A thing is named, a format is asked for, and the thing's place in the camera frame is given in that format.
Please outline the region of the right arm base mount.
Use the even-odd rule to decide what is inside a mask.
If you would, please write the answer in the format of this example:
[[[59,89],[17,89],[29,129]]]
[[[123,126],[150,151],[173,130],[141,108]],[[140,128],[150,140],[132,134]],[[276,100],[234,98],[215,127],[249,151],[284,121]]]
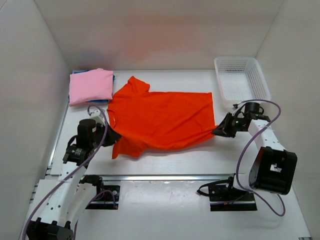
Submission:
[[[235,175],[201,185],[196,193],[208,197],[211,212],[257,211],[253,193],[233,187]]]

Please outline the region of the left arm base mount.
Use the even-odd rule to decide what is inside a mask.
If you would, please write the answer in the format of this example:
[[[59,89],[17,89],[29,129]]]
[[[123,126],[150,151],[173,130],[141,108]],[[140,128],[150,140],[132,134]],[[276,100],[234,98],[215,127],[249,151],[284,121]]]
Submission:
[[[115,183],[107,183],[101,176],[85,175],[79,186],[84,184],[94,187],[93,199],[87,204],[86,210],[118,210],[121,186]]]

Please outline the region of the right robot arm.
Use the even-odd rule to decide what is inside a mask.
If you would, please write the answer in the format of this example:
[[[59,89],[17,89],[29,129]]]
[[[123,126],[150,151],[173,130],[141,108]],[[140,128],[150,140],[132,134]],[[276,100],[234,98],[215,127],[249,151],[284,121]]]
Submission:
[[[237,161],[233,182],[224,187],[229,200],[236,200],[243,191],[287,195],[292,187],[298,157],[285,149],[271,127],[279,115],[269,118],[260,103],[261,100],[252,99],[234,104],[233,112],[227,113],[212,131],[213,135],[225,138],[234,138],[238,132],[251,135]],[[241,162],[252,143],[257,147],[257,155],[249,161],[249,170],[240,173]]]

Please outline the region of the orange t shirt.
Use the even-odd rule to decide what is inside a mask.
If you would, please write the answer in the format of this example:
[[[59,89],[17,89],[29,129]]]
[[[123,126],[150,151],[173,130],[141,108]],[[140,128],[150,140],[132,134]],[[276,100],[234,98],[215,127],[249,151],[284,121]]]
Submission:
[[[109,125],[120,134],[112,158],[138,158],[146,150],[176,151],[203,143],[216,128],[210,92],[150,91],[130,77],[108,104]]]

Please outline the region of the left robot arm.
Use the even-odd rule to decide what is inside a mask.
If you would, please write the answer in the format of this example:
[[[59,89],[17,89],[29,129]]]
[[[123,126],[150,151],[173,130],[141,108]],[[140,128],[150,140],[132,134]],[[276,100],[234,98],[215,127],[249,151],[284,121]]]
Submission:
[[[84,210],[105,195],[117,209],[114,193],[105,188],[103,178],[86,171],[100,147],[111,146],[120,137],[101,117],[79,121],[77,134],[67,144],[56,185],[28,217],[22,239],[74,240]]]

